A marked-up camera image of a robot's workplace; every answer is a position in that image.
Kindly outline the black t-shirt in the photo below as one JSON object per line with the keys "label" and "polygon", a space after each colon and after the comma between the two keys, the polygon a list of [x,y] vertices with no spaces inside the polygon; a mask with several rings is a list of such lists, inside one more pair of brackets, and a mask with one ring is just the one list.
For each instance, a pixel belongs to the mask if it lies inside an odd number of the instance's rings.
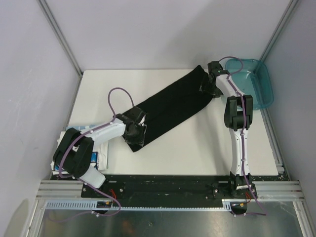
{"label": "black t-shirt", "polygon": [[213,96],[199,90],[204,79],[208,79],[208,74],[198,65],[187,75],[137,104],[137,107],[147,114],[144,146],[197,114],[210,103]]}

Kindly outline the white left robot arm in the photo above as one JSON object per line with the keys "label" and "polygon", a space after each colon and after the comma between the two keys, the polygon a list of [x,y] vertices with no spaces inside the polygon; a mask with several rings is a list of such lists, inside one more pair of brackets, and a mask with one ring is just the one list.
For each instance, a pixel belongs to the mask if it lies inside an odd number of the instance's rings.
{"label": "white left robot arm", "polygon": [[93,149],[116,137],[123,137],[131,145],[144,145],[147,114],[134,106],[123,114],[91,129],[69,128],[62,137],[53,162],[59,171],[65,170],[72,177],[92,186],[92,192],[102,198],[108,194],[105,176],[90,165]]}

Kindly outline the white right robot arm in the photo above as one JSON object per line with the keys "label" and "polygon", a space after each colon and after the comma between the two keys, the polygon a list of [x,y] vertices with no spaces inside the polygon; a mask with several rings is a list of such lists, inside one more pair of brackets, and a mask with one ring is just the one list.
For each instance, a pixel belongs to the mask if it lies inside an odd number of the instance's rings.
{"label": "white right robot arm", "polygon": [[251,187],[248,164],[248,131],[253,121],[253,97],[245,94],[233,82],[232,73],[223,69],[219,61],[208,63],[208,78],[203,79],[200,91],[215,98],[225,96],[224,124],[229,129],[232,143],[232,167],[228,193],[239,198]]}

